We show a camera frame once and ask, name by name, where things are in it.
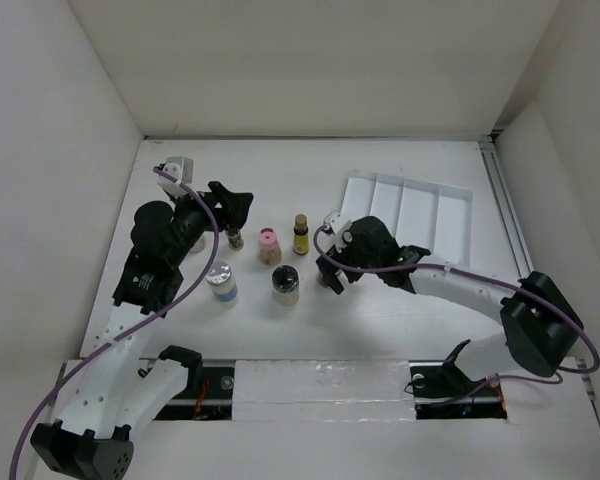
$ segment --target pink cap bottle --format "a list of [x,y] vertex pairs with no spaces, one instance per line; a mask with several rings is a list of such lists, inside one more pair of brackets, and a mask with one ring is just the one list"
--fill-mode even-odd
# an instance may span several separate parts
[[258,239],[260,252],[258,258],[265,265],[277,265],[282,260],[282,250],[278,243],[278,236],[272,228],[263,228],[260,230]]

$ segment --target white enclosure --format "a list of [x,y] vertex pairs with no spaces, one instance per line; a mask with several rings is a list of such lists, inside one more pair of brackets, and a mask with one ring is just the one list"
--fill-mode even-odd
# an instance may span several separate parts
[[145,133],[488,133],[558,0],[69,0]]

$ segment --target white floor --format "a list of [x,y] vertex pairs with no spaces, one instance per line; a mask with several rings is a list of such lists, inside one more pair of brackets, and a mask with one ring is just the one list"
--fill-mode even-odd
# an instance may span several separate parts
[[[235,272],[240,300],[226,311],[207,285],[169,313],[145,354],[156,357],[167,345],[198,350],[211,359],[441,358],[466,338],[478,339],[499,327],[455,305],[386,287],[367,276],[341,296],[320,287],[317,254],[290,251],[293,219],[309,218],[311,233],[339,209],[348,172],[374,171],[436,182],[473,192],[471,267],[515,278],[513,254],[494,202],[491,184],[475,142],[405,140],[322,141],[145,141],[142,143],[116,227],[111,250],[82,346],[92,351],[111,309],[111,296],[131,248],[133,214],[143,203],[165,199],[156,186],[155,165],[169,156],[194,159],[194,187],[206,190],[220,180],[232,191],[255,195],[243,230],[245,247],[232,252],[224,235],[219,259]],[[256,259],[260,229],[278,232],[282,263],[298,269],[300,302],[281,307],[271,298],[273,270]],[[210,252],[185,260],[185,284],[200,272]]]
[[[360,169],[471,190],[471,267],[517,277],[476,143],[143,142],[83,355],[107,323],[131,247],[135,210],[164,198],[151,168],[175,155],[194,159],[196,189],[220,180],[230,190],[255,194],[243,231],[245,248],[231,252],[223,237],[219,253],[235,271],[240,302],[223,311],[203,284],[167,316],[145,355],[155,357],[175,343],[207,359],[313,361],[238,362],[234,420],[152,422],[135,445],[125,478],[600,479],[600,429],[579,377],[557,387],[505,383],[506,421],[415,421],[413,401],[401,392],[408,375],[404,359],[442,358],[459,341],[482,338],[499,327],[441,300],[389,289],[372,277],[336,296],[316,285],[315,252],[302,258],[290,252],[295,214],[305,213],[310,228],[317,228],[339,208],[347,172]],[[271,299],[272,269],[255,258],[263,227],[278,231],[283,262],[300,272],[301,299],[295,307]],[[185,261],[185,283],[195,278],[209,251]],[[330,361],[315,362],[324,359]],[[362,361],[341,361],[354,359]],[[73,391],[69,386],[61,393],[56,412]],[[63,477],[39,465],[34,478]]]

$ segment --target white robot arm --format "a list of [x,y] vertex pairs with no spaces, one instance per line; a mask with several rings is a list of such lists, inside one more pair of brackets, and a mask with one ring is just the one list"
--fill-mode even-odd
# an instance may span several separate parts
[[201,387],[201,355],[173,345],[144,378],[136,373],[142,351],[164,321],[147,323],[146,317],[166,311],[173,302],[183,281],[180,264],[212,229],[209,213],[219,230],[239,234],[253,201],[251,193],[232,193],[219,182],[209,182],[210,191],[199,193],[205,211],[179,186],[191,181],[192,164],[176,157],[159,167],[176,180],[159,181],[175,208],[154,201],[135,213],[133,248],[100,338],[101,346],[111,347],[85,368],[73,398],[55,421],[39,423],[33,431],[31,445],[55,472],[80,480],[120,480],[133,457],[133,440],[143,428],[171,398]]
[[[320,251],[316,243],[321,253],[317,260],[321,282],[335,293],[344,290],[340,273],[350,283],[372,273],[390,287],[462,305],[503,327],[502,332],[489,338],[461,342],[444,361],[417,367],[421,374],[418,396],[461,396],[485,377],[520,367],[549,378],[578,339],[578,331],[571,323],[582,329],[571,306],[542,273],[532,272],[527,278],[510,280],[480,275],[427,249],[399,246],[384,223],[372,216],[351,222],[343,214],[332,212],[320,231],[335,237],[328,252]],[[518,291],[505,288],[507,284],[515,285]],[[563,321],[554,311],[531,300],[534,296],[557,307],[571,321]]]

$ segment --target wire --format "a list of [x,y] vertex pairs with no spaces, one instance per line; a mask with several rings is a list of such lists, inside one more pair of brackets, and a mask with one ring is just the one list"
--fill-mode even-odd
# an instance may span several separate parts
[[[177,184],[193,200],[195,200],[198,203],[198,205],[200,205],[200,207],[202,208],[204,213],[207,214],[207,216],[209,217],[209,220],[211,221],[211,226],[213,228],[213,248],[211,249],[211,255],[209,256],[209,260],[207,261],[206,265],[202,269],[202,272],[200,273],[200,275],[198,275],[198,278],[196,278],[194,280],[194,282],[191,284],[191,286],[189,286],[189,288],[187,288],[182,293],[182,295],[180,295],[179,297],[174,299],[173,302],[171,302],[169,305],[166,305],[161,310],[149,315],[147,318],[145,318],[143,321],[141,321],[137,325],[125,330],[124,332],[119,334],[117,337],[114,337],[114,342],[119,342],[120,340],[123,340],[125,337],[128,337],[129,335],[134,334],[141,328],[146,327],[151,322],[156,321],[157,319],[159,319],[160,317],[165,315],[169,310],[175,308],[180,303],[182,303],[182,301],[185,298],[187,298],[191,294],[191,292],[193,292],[198,287],[198,285],[200,285],[202,280],[204,279],[204,276],[209,271],[209,268],[211,268],[211,264],[213,263],[213,261],[216,258],[216,254],[218,253],[218,246],[220,245],[220,230],[218,228],[218,223],[216,222],[216,219],[213,216],[213,213],[211,212],[211,210],[209,209],[207,204],[204,203],[204,201],[200,198],[200,196],[196,192],[194,192],[191,188],[189,188],[187,185],[179,183],[179,181],[176,178],[163,172],[158,167],[155,167],[153,169],[153,171],[154,171],[154,173],[158,174],[159,176],[166,178],[167,180]],[[69,380],[71,380],[80,370],[82,370],[84,367],[86,367],[89,363],[91,363],[100,354],[107,351],[111,346],[112,346],[112,343],[104,343],[104,344],[100,345],[96,350],[94,350],[90,355],[85,357],[80,363],[78,363],[78,365],[75,366],[75,368],[73,368],[73,370],[71,370],[69,373],[67,373],[56,384],[56,386],[44,397],[44,399],[40,402],[40,404],[35,408],[35,410],[31,414],[31,416],[27,420],[27,423],[23,427],[22,432],[20,433],[20,436],[18,437],[18,441],[16,443],[15,449],[13,451],[13,455],[11,457],[11,464],[9,466],[9,480],[17,480],[18,461],[20,460],[20,455],[22,454],[22,450],[24,448],[24,444],[27,439],[27,435],[29,435],[29,432],[33,428],[33,424],[35,423],[36,419],[40,416],[42,411],[45,409],[45,407],[57,397],[58,392],[60,392],[62,387],[64,387],[69,382]]]
[[502,395],[502,389],[500,387],[495,387],[491,384],[488,385],[488,387],[493,390],[494,392],[496,392],[496,395],[498,395],[498,400],[500,400],[500,403],[504,403],[504,397]]
[[[514,292],[527,297],[528,299],[537,303],[541,307],[546,308],[551,313],[558,316],[560,318],[560,320],[562,320],[567,325],[569,325],[569,327],[571,327],[578,334],[578,336],[582,339],[582,341],[585,343],[585,345],[591,352],[591,356],[593,358],[593,364],[590,367],[583,368],[583,369],[558,367],[558,370],[560,370],[562,372],[577,373],[577,374],[582,375],[582,374],[593,373],[600,368],[600,355],[599,355],[598,350],[596,349],[595,345],[593,344],[593,341],[591,340],[591,338],[589,338],[589,336],[584,332],[584,330],[580,327],[580,325],[578,325],[569,315],[564,313],[562,310],[560,310],[558,307],[553,305],[551,302],[545,300],[544,298],[542,298],[532,292],[524,290],[524,289],[518,287],[517,285],[513,285],[511,283],[504,282],[497,278],[486,277],[483,275],[479,275],[477,273],[467,272],[465,270],[462,270],[462,269],[459,269],[456,267],[450,267],[448,265],[441,265],[438,263],[405,263],[402,265],[396,265],[393,267],[383,267],[383,268],[357,268],[357,267],[352,267],[350,265],[345,265],[344,263],[338,262],[337,260],[334,260],[333,258],[331,258],[320,247],[320,245],[318,243],[318,236],[320,235],[320,233],[326,232],[326,230],[327,230],[327,227],[324,225],[322,225],[321,227],[319,227],[316,230],[316,232],[313,235],[313,245],[314,245],[316,251],[320,254],[320,256],[322,258],[324,258],[327,262],[329,262],[334,267],[339,268],[340,270],[343,270],[346,272],[372,273],[372,274],[413,271],[413,270],[417,270],[417,269],[441,270],[444,272],[453,273],[460,277],[465,277],[465,278],[469,278],[471,280],[476,280],[481,283],[497,285],[499,287],[506,288],[507,290],[513,290]],[[540,378],[524,377],[521,375],[492,375],[490,377],[485,378],[469,393],[466,393],[460,397],[452,398],[452,399],[445,400],[443,402],[438,402],[438,403],[431,404],[431,405],[435,405],[438,407],[444,407],[444,406],[456,403],[460,400],[464,400],[467,397],[471,397],[471,396],[475,395],[476,393],[478,393],[480,390],[485,388],[487,385],[490,385],[491,382],[493,382],[495,380],[524,380],[527,382],[542,383],[542,384],[546,384],[546,385],[561,384],[564,381],[564,379],[562,378],[562,375],[560,375],[559,372],[556,372],[555,375],[557,377],[556,380],[544,380],[544,379],[540,379]],[[410,383],[405,386],[405,392],[406,392],[407,387],[410,385]]]
[[196,400],[196,404],[195,404],[195,407],[193,409],[194,410],[194,414],[193,414],[193,419],[194,420],[200,414],[200,410],[202,409],[202,401],[204,400],[204,397],[207,396],[207,392],[209,391],[209,385],[211,385],[211,380],[207,379],[207,381],[204,382],[204,385],[202,386],[202,393],[200,394],[200,396]]
[[541,307],[546,308],[551,313],[558,316],[560,318],[560,320],[562,320],[567,325],[569,325],[569,327],[571,327],[578,334],[578,336],[582,339],[582,341],[585,343],[585,345],[589,349],[589,352],[591,352],[591,356],[593,357],[593,365],[592,366],[590,366],[588,368],[583,368],[583,369],[558,367],[558,370],[560,370],[562,372],[577,373],[577,374],[582,375],[582,374],[596,372],[600,368],[600,355],[598,354],[598,350],[596,349],[595,345],[593,344],[593,341],[591,340],[591,338],[589,338],[589,336],[584,332],[584,330],[580,327],[580,325],[578,325],[569,315],[564,313],[562,310],[560,310],[554,304],[545,300],[544,298],[540,297],[539,295],[536,295],[535,293],[529,292],[528,290],[524,290],[523,288],[518,287],[517,285],[513,285],[512,283],[505,282],[505,281],[499,280],[497,278],[486,277],[484,275],[479,275],[479,274],[473,273],[473,272],[467,272],[467,271],[462,270],[457,267],[450,267],[449,265],[442,265],[439,263],[405,263],[402,265],[396,265],[394,267],[384,267],[384,268],[351,267],[349,265],[345,265],[344,263],[340,263],[337,260],[334,260],[329,255],[327,255],[327,253],[324,250],[322,250],[322,248],[320,248],[320,245],[318,244],[318,235],[321,232],[325,232],[325,231],[326,231],[326,227],[324,225],[322,225],[320,228],[318,228],[316,230],[316,233],[313,235],[313,245],[315,246],[316,251],[320,254],[320,256],[322,258],[324,258],[331,265],[338,267],[340,270],[344,270],[346,272],[378,274],[378,273],[392,273],[392,272],[402,272],[402,271],[420,270],[420,269],[440,270],[440,271],[444,271],[444,272],[453,273],[460,277],[465,277],[465,278],[469,278],[471,280],[476,280],[481,283],[497,285],[498,287],[506,288],[507,290],[513,290],[514,292],[519,293],[520,295],[522,295],[524,297],[527,297],[529,300],[532,300],[533,302],[537,303]]

